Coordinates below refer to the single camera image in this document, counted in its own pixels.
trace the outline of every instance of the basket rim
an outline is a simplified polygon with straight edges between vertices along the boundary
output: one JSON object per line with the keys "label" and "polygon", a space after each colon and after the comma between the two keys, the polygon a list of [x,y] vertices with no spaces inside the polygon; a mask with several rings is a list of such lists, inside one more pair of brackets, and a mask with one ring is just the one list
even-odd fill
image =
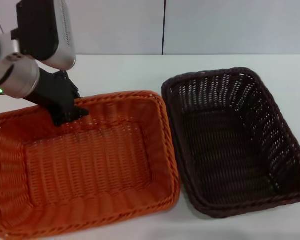
{"label": "basket rim", "polygon": [[[104,221],[104,224],[111,224],[114,222],[119,222],[123,220],[128,220],[133,217],[143,216],[159,211],[165,211],[173,207],[180,196],[180,180],[179,173],[175,158],[174,146],[172,143],[171,129],[169,127],[169,120],[166,110],[165,102],[162,97],[153,91],[124,91],[124,92],[116,92],[116,93],[107,93],[96,96],[84,97],[76,99],[75,104],[77,106],[90,106],[94,104],[105,104],[105,103],[113,103],[117,101],[126,101],[126,100],[147,100],[151,101],[156,105],[156,110],[158,114],[158,118],[160,119],[159,125],[162,134],[162,145],[164,149],[165,155],[165,164],[168,165],[169,168],[169,181],[171,182],[171,189],[169,195],[160,201],[153,203],[148,207],[140,207],[136,209],[130,209],[127,212],[118,212],[118,217],[110,217],[109,221]],[[40,106],[32,106],[23,108],[20,110],[5,112],[0,114],[0,124],[4,123],[10,119],[24,117],[27,115],[33,115],[40,113],[42,111],[46,111],[44,108]],[[6,229],[1,223],[0,217],[0,237],[12,237],[12,238],[34,238],[34,237],[48,237],[55,236],[58,234],[65,234],[73,231],[85,230],[92,227],[98,227],[104,224],[94,224],[93,221],[85,221],[79,224],[75,224],[74,226],[65,225],[63,227],[58,228],[57,230],[51,232],[51,227],[46,227],[42,229],[33,229],[31,231],[24,230],[16,230],[11,231],[10,229]]]}
{"label": "basket rim", "polygon": [[[291,149],[293,150],[293,154],[298,157],[300,160],[300,145],[293,135],[291,129],[289,128],[287,122],[285,121],[282,113],[280,112],[280,109],[278,105],[275,102],[274,97],[270,93],[270,91],[267,89],[267,87],[262,82],[261,78],[252,70],[246,67],[235,67],[230,69],[220,69],[220,70],[208,70],[208,71],[199,71],[199,72],[189,72],[181,75],[177,75],[175,77],[172,77],[168,79],[161,88],[162,97],[166,103],[167,112],[169,116],[169,121],[171,125],[172,135],[173,135],[173,143],[174,143],[174,149],[176,151],[176,160],[178,163],[179,172],[181,175],[181,178],[183,182],[185,183],[185,189],[189,195],[190,201],[193,203],[193,205],[196,205],[197,210],[209,213],[209,211],[230,211],[233,209],[240,210],[240,209],[246,209],[246,208],[254,208],[256,206],[264,206],[264,205],[273,205],[276,204],[276,206],[287,204],[287,201],[293,201],[297,198],[300,198],[300,191],[298,192],[292,192],[285,195],[277,195],[275,197],[268,197],[268,198],[262,198],[258,200],[253,201],[244,201],[240,203],[235,204],[213,204],[208,202],[204,196],[200,195],[196,188],[196,180],[191,177],[190,170],[188,169],[186,165],[186,161],[190,161],[191,157],[190,155],[185,152],[188,150],[188,145],[185,143],[184,139],[181,134],[181,127],[176,126],[174,122],[174,111],[172,110],[170,106],[171,102],[171,94],[170,89],[175,88],[179,84],[195,80],[198,78],[208,78],[211,76],[217,76],[217,75],[233,75],[233,74],[246,74],[250,75],[253,80],[256,82],[256,85],[259,89],[259,91],[262,92],[262,94],[265,96],[266,101],[270,104],[271,110],[275,113],[277,118],[275,120],[280,123],[279,126],[285,135],[285,137],[288,140],[288,144],[291,146]],[[224,216],[232,216],[236,214],[227,213],[224,212]]]}

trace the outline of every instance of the dark brown wicker basket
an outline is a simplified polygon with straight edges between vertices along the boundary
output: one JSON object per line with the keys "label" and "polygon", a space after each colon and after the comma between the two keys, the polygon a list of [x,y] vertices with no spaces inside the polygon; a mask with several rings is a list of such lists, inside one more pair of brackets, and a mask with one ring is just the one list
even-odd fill
{"label": "dark brown wicker basket", "polygon": [[187,73],[162,86],[179,171],[213,218],[300,202],[300,146],[247,68]]}

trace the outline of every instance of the white tabletop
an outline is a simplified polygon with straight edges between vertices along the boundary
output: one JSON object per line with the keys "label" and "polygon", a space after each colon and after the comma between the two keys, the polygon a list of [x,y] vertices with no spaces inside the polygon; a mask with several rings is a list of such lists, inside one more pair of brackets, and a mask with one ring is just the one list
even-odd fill
{"label": "white tabletop", "polygon": [[[233,67],[260,75],[300,143],[300,55],[80,55],[69,76],[82,97],[131,90],[161,93],[163,82],[176,75]],[[23,99],[0,96],[0,113],[29,106]],[[300,240],[300,203],[212,219],[181,194],[168,212],[45,239]]]}

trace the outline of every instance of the wicker basket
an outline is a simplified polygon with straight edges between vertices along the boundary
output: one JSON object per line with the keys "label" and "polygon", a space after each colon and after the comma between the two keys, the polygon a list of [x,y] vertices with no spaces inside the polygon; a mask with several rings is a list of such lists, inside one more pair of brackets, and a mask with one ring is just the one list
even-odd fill
{"label": "wicker basket", "polygon": [[40,107],[0,114],[0,237],[54,236],[176,204],[162,98],[122,92],[76,104],[90,115],[61,127]]}
{"label": "wicker basket", "polygon": [[300,146],[257,74],[187,73],[166,81],[162,96],[198,211],[225,218],[300,202]]}

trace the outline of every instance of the basket bottom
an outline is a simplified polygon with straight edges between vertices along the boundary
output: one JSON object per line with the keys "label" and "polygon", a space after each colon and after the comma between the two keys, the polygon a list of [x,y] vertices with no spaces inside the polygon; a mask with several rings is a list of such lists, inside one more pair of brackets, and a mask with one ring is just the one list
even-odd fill
{"label": "basket bottom", "polygon": [[237,204],[277,195],[259,146],[236,112],[187,113],[182,124],[200,194],[209,203]]}
{"label": "basket bottom", "polygon": [[73,132],[25,148],[31,201],[36,207],[102,193],[141,190],[152,182],[138,123]]}

